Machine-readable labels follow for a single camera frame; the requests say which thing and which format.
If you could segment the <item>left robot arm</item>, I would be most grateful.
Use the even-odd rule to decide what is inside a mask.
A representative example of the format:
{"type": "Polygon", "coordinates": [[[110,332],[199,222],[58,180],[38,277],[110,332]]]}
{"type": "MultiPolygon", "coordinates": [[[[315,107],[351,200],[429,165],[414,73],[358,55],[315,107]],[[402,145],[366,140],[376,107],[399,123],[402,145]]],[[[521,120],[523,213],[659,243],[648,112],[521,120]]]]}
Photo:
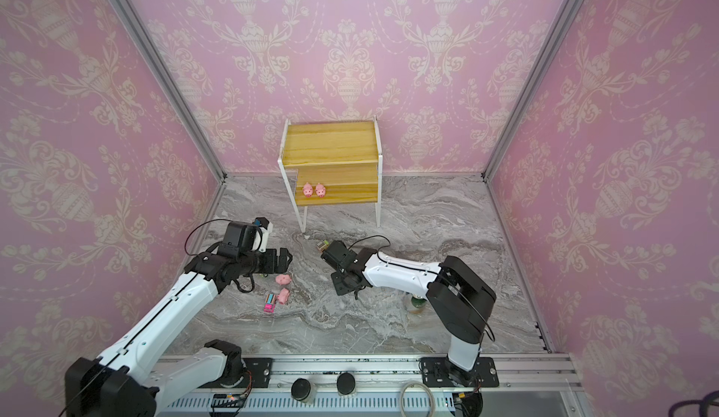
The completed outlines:
{"type": "Polygon", "coordinates": [[[265,218],[228,222],[222,240],[191,256],[174,286],[157,304],[94,359],[75,361],[65,373],[64,416],[155,416],[206,383],[234,387],[251,381],[239,346],[211,340],[173,368],[155,365],[192,319],[228,286],[256,274],[284,274],[286,248],[267,244],[265,218]]]}

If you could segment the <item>green can gold lid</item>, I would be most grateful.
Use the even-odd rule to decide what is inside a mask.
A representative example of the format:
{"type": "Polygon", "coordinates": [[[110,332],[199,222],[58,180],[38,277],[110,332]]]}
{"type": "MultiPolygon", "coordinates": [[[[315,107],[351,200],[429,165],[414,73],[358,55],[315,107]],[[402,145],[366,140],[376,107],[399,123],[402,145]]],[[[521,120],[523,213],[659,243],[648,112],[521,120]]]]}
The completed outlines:
{"type": "Polygon", "coordinates": [[[427,301],[417,297],[411,297],[408,302],[407,310],[411,314],[419,314],[423,312],[427,305],[427,301]]]}

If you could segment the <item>wooden two-tier shelf white frame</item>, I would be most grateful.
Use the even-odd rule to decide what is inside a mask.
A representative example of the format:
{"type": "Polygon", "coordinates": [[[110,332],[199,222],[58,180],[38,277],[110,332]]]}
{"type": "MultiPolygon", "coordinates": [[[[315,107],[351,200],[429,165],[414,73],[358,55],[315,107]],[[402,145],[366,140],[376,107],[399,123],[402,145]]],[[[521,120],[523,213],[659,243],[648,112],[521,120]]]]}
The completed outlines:
{"type": "Polygon", "coordinates": [[[306,231],[310,207],[373,204],[381,224],[384,157],[378,121],[285,121],[277,164],[296,219],[306,231]],[[303,185],[314,187],[312,197],[303,185]],[[327,193],[318,197],[323,184],[327,193]]]}

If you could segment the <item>black round knob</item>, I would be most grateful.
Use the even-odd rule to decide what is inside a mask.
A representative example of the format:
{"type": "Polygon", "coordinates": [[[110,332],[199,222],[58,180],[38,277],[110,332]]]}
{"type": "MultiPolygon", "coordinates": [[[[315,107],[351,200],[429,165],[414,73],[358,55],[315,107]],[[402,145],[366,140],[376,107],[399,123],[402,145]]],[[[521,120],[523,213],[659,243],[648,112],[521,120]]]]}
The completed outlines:
{"type": "Polygon", "coordinates": [[[290,388],[291,397],[300,403],[311,403],[316,395],[316,385],[309,379],[298,378],[290,388]]]}
{"type": "Polygon", "coordinates": [[[350,372],[342,372],[336,380],[336,390],[340,396],[350,396],[356,392],[357,382],[350,372]]]}

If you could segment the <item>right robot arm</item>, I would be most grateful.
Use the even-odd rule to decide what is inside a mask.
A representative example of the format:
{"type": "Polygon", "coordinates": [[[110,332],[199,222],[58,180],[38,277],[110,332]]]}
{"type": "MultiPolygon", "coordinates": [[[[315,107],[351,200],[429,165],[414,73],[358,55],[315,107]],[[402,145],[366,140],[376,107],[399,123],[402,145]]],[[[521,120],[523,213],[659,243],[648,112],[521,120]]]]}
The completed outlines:
{"type": "Polygon", "coordinates": [[[477,362],[485,338],[495,340],[490,317],[496,293],[464,261],[448,256],[440,263],[421,263],[382,250],[362,248],[356,252],[342,241],[331,242],[321,258],[333,268],[331,279],[337,295],[358,295],[377,287],[427,301],[450,334],[440,374],[462,386],[477,388],[484,383],[477,362]]]}

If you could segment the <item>pink toy pig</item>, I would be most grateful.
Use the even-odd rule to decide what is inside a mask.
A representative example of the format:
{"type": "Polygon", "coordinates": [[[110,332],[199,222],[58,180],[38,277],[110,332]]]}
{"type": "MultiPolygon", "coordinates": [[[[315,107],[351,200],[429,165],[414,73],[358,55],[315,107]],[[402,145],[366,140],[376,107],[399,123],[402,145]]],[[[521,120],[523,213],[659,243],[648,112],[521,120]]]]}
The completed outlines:
{"type": "Polygon", "coordinates": [[[303,195],[304,195],[305,197],[312,197],[313,194],[314,194],[314,187],[313,187],[313,185],[310,184],[309,182],[305,183],[305,185],[303,185],[303,195]]]}
{"type": "Polygon", "coordinates": [[[277,295],[277,302],[281,305],[286,305],[286,304],[288,304],[289,297],[290,297],[290,290],[283,288],[281,290],[281,292],[279,293],[279,295],[277,295]]]}
{"type": "Polygon", "coordinates": [[[290,284],[291,276],[287,275],[287,274],[277,275],[275,278],[275,281],[279,285],[286,286],[286,285],[290,284]]]}
{"type": "Polygon", "coordinates": [[[315,193],[318,197],[322,198],[322,197],[326,196],[327,189],[323,184],[318,183],[318,185],[316,185],[316,188],[315,188],[315,193]]]}

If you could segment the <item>pink blue toy truck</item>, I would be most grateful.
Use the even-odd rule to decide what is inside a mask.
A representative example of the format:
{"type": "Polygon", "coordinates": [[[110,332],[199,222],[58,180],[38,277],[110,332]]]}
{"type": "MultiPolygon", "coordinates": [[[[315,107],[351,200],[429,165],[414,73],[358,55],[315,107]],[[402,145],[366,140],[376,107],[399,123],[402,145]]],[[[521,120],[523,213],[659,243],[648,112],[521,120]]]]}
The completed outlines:
{"type": "Polygon", "coordinates": [[[276,302],[277,302],[276,294],[275,293],[267,293],[267,295],[265,297],[263,311],[265,313],[269,313],[269,314],[272,314],[273,312],[275,312],[276,302]]]}

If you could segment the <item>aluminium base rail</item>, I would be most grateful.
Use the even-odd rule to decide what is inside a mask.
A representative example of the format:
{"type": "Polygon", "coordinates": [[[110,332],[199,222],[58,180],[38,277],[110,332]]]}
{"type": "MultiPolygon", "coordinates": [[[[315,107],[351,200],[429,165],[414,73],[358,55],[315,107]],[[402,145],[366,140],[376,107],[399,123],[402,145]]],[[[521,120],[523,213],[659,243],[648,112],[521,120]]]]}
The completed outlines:
{"type": "Polygon", "coordinates": [[[443,354],[296,354],[243,356],[255,391],[286,392],[299,378],[322,392],[336,389],[340,374],[353,375],[359,391],[397,390],[417,381],[432,389],[481,392],[582,392],[570,360],[558,353],[481,355],[469,372],[449,365],[443,354]]]}

